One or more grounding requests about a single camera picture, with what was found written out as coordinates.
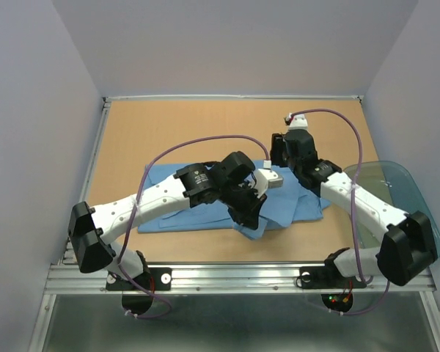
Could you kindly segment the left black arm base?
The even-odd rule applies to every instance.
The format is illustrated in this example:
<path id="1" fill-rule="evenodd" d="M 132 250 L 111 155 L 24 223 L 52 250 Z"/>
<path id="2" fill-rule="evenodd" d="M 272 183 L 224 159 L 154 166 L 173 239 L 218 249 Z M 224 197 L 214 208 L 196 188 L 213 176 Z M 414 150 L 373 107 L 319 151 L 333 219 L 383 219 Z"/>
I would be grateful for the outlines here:
<path id="1" fill-rule="evenodd" d="M 172 269 L 168 267 L 150 268 L 148 272 L 133 279 L 138 286 L 152 294 L 160 295 L 171 290 Z M 110 293 L 121 293 L 121 305 L 125 314 L 137 319 L 157 318 L 167 313 L 169 306 L 140 290 L 131 281 L 108 273 L 105 290 Z"/>

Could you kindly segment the blue long sleeve shirt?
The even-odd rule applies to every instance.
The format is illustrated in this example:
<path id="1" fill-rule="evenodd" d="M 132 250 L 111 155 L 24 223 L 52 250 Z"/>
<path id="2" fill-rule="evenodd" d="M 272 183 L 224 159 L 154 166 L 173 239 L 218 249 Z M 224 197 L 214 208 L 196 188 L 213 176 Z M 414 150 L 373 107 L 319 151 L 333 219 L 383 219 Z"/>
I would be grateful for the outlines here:
<path id="1" fill-rule="evenodd" d="M 139 233 L 184 232 L 233 228 L 250 240 L 263 236 L 266 230 L 281 230 L 299 221 L 319 221 L 323 210 L 331 205 L 300 185 L 288 168 L 273 168 L 283 176 L 283 185 L 267 190 L 267 200 L 260 210 L 259 227 L 251 230 L 231 219 L 227 206 L 214 202 L 195 208 L 165 214 L 138 227 Z"/>

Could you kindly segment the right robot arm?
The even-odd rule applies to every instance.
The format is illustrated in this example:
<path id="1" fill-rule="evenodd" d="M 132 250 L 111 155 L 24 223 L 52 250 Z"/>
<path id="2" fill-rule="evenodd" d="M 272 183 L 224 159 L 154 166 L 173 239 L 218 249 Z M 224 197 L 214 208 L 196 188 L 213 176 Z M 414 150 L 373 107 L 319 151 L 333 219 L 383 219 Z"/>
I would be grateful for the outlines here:
<path id="1" fill-rule="evenodd" d="M 384 276 L 404 286 L 438 260 L 426 214 L 396 208 L 353 182 L 336 164 L 318 157 L 308 131 L 273 134 L 270 158 L 272 164 L 289 168 L 305 189 L 345 210 L 353 224 L 363 224 L 380 244 L 330 254 L 323 267 L 327 284 L 339 286 L 348 277 Z"/>

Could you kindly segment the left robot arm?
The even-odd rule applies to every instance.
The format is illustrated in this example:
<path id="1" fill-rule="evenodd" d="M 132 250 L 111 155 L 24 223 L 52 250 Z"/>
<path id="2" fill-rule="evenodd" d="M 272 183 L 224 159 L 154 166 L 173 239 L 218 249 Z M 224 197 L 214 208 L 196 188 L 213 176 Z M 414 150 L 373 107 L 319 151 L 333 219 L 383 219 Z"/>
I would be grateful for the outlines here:
<path id="1" fill-rule="evenodd" d="M 266 191 L 277 179 L 270 161 L 258 169 L 242 152 L 223 161 L 189 164 L 140 194 L 104 205 L 80 202 L 70 212 L 68 236 L 81 273 L 106 269 L 121 276 L 133 289 L 148 282 L 142 255 L 116 240 L 132 228 L 165 214 L 221 202 L 232 220 L 256 230 Z"/>

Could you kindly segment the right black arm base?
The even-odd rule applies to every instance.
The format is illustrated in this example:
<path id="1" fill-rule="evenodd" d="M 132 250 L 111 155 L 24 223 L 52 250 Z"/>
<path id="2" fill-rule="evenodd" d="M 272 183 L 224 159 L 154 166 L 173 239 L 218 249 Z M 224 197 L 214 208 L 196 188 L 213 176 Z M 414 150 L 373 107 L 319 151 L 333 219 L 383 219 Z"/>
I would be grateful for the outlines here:
<path id="1" fill-rule="evenodd" d="M 301 268 L 295 286 L 303 290 L 325 290 L 321 294 L 325 308 L 342 314 L 350 312 L 353 306 L 353 291 L 367 287 L 356 277 L 343 277 L 326 266 Z"/>

